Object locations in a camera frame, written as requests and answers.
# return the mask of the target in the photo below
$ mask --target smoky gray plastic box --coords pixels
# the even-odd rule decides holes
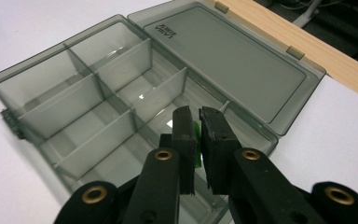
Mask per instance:
[[[172,1],[114,16],[0,72],[11,128],[70,191],[94,180],[119,187],[140,174],[183,105],[197,122],[202,106],[220,109],[244,147],[269,155],[324,71],[218,9]],[[196,173],[180,223],[218,221],[227,199],[206,188],[202,168]]]

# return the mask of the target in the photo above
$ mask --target wooden edge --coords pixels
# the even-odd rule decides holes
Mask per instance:
[[[358,62],[348,55],[252,0],[219,0],[219,2],[227,6],[230,12],[247,21],[242,23],[257,34],[266,36],[267,33],[266,39],[276,39],[281,42],[281,47],[293,46],[299,49],[307,58],[323,67],[330,77],[358,92]]]

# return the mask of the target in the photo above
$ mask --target white table surface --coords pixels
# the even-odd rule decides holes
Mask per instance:
[[[162,2],[0,0],[0,71],[113,15]],[[358,192],[358,94],[325,77],[271,159],[302,189],[330,180]],[[52,223],[68,197],[0,117],[0,223]]]

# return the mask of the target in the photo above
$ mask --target small green item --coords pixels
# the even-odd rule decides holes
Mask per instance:
[[[200,126],[195,120],[193,120],[193,125],[194,125],[194,131],[195,131],[196,138],[197,138],[196,155],[195,155],[194,164],[195,164],[195,168],[200,168],[200,167],[202,167],[201,148],[200,148],[200,138],[201,138]]]

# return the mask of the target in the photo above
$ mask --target box lid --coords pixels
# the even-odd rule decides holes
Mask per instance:
[[[279,49],[225,9],[172,1],[129,20],[200,73],[261,125],[285,135],[324,76],[290,50]]]

